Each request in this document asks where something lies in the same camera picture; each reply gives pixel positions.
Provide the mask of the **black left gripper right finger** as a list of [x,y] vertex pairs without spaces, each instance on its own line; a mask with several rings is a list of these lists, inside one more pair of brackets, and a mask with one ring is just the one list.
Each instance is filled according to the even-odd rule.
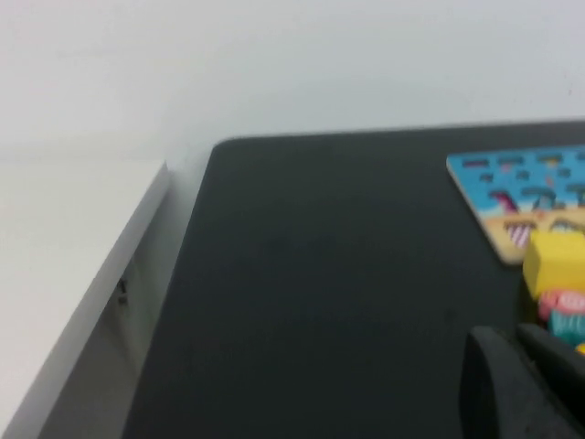
[[563,405],[584,424],[584,355],[534,324],[520,324],[516,336]]

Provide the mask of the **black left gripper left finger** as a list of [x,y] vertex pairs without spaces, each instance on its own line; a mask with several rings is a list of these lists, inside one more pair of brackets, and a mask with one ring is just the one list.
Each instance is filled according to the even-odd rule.
[[474,327],[465,340],[459,390],[465,438],[582,438],[516,334]]

